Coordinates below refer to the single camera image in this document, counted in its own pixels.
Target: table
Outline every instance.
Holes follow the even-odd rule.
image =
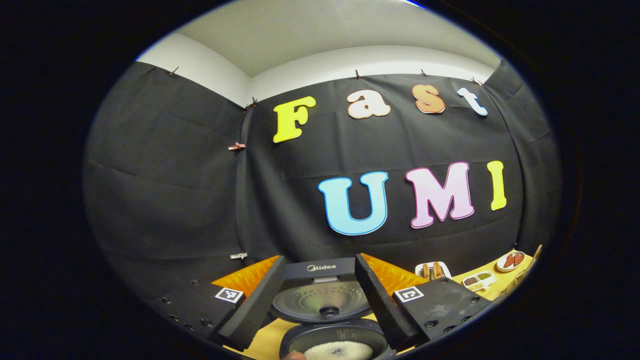
[[[509,286],[509,284],[513,282],[513,279],[515,279],[515,277],[522,270],[526,269],[529,266],[532,260],[533,258],[531,256],[525,254],[524,260],[522,260],[522,263],[516,270],[512,270],[510,272],[500,272],[495,267],[497,261],[496,259],[488,264],[480,266],[479,268],[473,269],[469,272],[465,272],[464,274],[456,275],[452,277],[452,279],[460,284],[464,278],[474,275],[478,272],[488,270],[496,276],[495,283],[493,283],[488,289],[481,289],[476,293],[488,300],[494,300],[501,294],[501,291],[504,291],[507,286]],[[363,316],[363,318],[376,320],[376,316],[374,314]],[[276,319],[274,322],[258,330],[258,333],[255,335],[253,342],[244,352],[239,352],[228,347],[225,348],[257,360],[279,360],[280,342],[282,341],[282,337],[289,329],[297,325],[299,324],[288,322],[283,319]],[[411,349],[413,348],[408,348],[398,353],[402,354],[403,352],[410,351]]]

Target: midea logo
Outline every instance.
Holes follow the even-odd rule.
[[[326,270],[326,269],[335,269],[335,265],[309,265],[307,266],[307,271],[316,271],[316,270]]]

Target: white rice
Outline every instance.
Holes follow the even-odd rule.
[[[369,345],[354,341],[334,341],[305,351],[307,360],[368,360],[372,355],[373,349]]]

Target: white wall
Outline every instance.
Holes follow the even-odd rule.
[[[290,61],[262,72],[249,82],[258,100],[323,81],[381,74],[420,74],[485,82],[495,69],[444,51],[423,47],[372,45],[349,47]]]
[[[136,60],[173,71],[244,107],[249,76],[222,55],[180,34],[155,43]]]
[[[342,78],[379,74],[420,74],[486,81],[494,69],[478,61],[422,47],[372,45],[319,53],[249,78],[241,69],[207,46],[184,35],[158,41],[137,61],[173,70],[244,107],[307,85]]]

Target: blue letter u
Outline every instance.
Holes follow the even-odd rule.
[[[349,211],[349,194],[347,190],[353,183],[346,177],[336,177],[318,184],[318,190],[324,194],[326,219],[329,226],[340,234],[364,235],[377,230],[387,219],[387,197],[385,181],[389,175],[384,171],[368,172],[360,177],[360,182],[369,188],[371,215],[357,220]]]

